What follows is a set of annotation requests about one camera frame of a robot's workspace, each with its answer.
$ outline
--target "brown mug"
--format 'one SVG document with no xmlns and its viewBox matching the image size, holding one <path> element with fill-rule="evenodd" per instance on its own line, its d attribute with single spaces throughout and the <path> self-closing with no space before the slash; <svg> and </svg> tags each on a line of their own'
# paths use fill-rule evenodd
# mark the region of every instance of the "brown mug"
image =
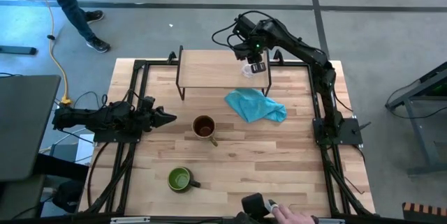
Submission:
<svg viewBox="0 0 447 224">
<path fill-rule="evenodd" d="M 213 137 L 214 132 L 216 131 L 216 123 L 210 116 L 202 115 L 196 117 L 192 127 L 194 134 L 196 134 L 199 140 L 209 140 L 215 147 L 217 147 L 217 141 Z"/>
</svg>

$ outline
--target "person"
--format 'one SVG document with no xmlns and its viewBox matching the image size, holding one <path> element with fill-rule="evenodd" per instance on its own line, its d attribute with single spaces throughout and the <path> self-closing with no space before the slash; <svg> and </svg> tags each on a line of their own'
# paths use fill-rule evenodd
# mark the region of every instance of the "person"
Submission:
<svg viewBox="0 0 447 224">
<path fill-rule="evenodd" d="M 288 207 L 279 205 L 272 210 L 279 224 L 315 224 L 316 221 L 305 214 L 294 214 Z"/>
<path fill-rule="evenodd" d="M 71 24 L 85 38 L 87 46 L 100 53 L 107 52 L 110 49 L 110 45 L 96 37 L 88 25 L 91 22 L 102 20 L 104 18 L 103 11 L 85 12 L 79 8 L 77 0 L 57 0 L 57 3 L 61 6 Z"/>
</svg>

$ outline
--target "person's hand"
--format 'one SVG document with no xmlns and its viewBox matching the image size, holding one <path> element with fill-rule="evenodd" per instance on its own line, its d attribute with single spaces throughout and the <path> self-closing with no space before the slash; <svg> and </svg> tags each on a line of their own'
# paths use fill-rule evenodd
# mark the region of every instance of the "person's hand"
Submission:
<svg viewBox="0 0 447 224">
<path fill-rule="evenodd" d="M 315 224 L 311 216 L 294 214 L 288 207 L 279 205 L 272 210 L 272 214 L 279 224 Z"/>
</svg>

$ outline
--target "blue towel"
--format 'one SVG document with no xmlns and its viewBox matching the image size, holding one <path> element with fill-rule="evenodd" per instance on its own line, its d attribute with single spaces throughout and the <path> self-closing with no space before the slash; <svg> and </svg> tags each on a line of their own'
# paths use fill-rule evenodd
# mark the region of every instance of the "blue towel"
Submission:
<svg viewBox="0 0 447 224">
<path fill-rule="evenodd" d="M 262 118 L 282 122 L 287 117 L 284 105 L 265 97 L 256 89 L 236 89 L 225 97 L 225 101 L 247 123 Z"/>
</svg>

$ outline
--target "green mug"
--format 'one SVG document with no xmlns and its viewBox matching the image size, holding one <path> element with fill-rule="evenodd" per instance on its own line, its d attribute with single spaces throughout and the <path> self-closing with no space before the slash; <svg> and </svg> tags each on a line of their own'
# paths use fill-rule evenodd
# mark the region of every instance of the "green mug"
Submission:
<svg viewBox="0 0 447 224">
<path fill-rule="evenodd" d="M 184 193 L 192 186 L 200 188 L 200 183 L 194 180 L 192 172 L 186 167 L 177 167 L 169 173 L 169 188 L 176 193 Z"/>
</svg>

